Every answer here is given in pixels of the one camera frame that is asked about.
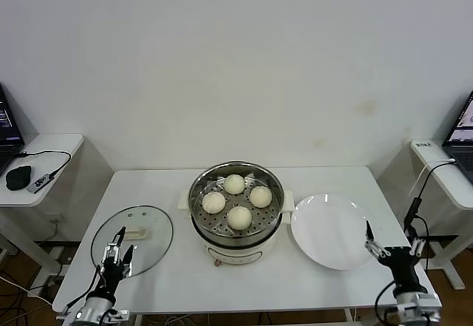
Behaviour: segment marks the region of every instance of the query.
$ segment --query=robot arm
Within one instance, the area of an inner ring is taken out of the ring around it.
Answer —
[[[120,259],[121,243],[125,237],[125,230],[126,228],[123,227],[105,247],[102,268],[96,270],[96,274],[100,274],[97,286],[86,295],[86,302],[75,313],[71,323],[72,326],[118,325],[129,319],[127,310],[113,309],[113,305],[116,303],[115,291],[118,284],[121,280],[130,276],[132,270],[133,245],[126,251],[123,259]],[[82,299],[83,296],[79,296],[67,305],[66,310],[61,314],[62,318],[67,317],[69,308]]]
[[[380,262],[391,270],[395,288],[392,292],[398,305],[389,313],[398,314],[402,325],[434,326],[440,324],[439,310],[442,307],[437,294],[430,294],[419,283],[415,265],[421,259],[425,240],[414,239],[412,246],[383,247],[375,241],[371,226],[367,222],[365,247]],[[386,319],[381,322],[392,325]]]

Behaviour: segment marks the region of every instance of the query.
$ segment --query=wall stain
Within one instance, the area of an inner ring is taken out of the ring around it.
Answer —
[[[315,139],[312,143],[312,146],[315,148],[315,149],[320,149],[321,147],[323,147],[325,144],[327,143],[327,138],[326,137],[320,137],[318,139]]]
[[[355,107],[355,112],[361,115],[365,115],[367,117],[374,115],[378,110],[378,102],[374,99],[370,99],[363,103],[360,103],[358,106]]]
[[[412,127],[406,126],[404,128],[404,135],[402,138],[402,145],[408,145],[412,141]]]

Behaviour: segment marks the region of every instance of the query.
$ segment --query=glass lid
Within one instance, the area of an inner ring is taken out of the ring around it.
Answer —
[[[107,243],[124,226],[120,258],[130,245],[134,246],[130,276],[137,276],[155,266],[168,251],[174,234],[172,221],[166,212],[154,206],[132,206],[116,213],[94,236],[90,248],[94,265],[101,265]]]

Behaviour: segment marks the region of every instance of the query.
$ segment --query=pot handle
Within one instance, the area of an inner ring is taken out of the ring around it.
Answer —
[[[189,191],[183,191],[180,194],[179,204],[177,205],[177,208],[179,210],[186,210],[186,217],[191,217],[191,212],[189,211],[189,207],[187,204],[188,194],[189,194]]]
[[[282,206],[282,223],[290,224],[290,213],[296,210],[294,205],[294,194],[292,191],[284,191],[284,205]]]

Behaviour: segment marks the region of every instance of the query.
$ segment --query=black computer mouse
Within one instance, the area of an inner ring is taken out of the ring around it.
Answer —
[[[5,177],[7,188],[11,191],[18,191],[28,186],[31,182],[31,166],[19,166],[12,169]]]

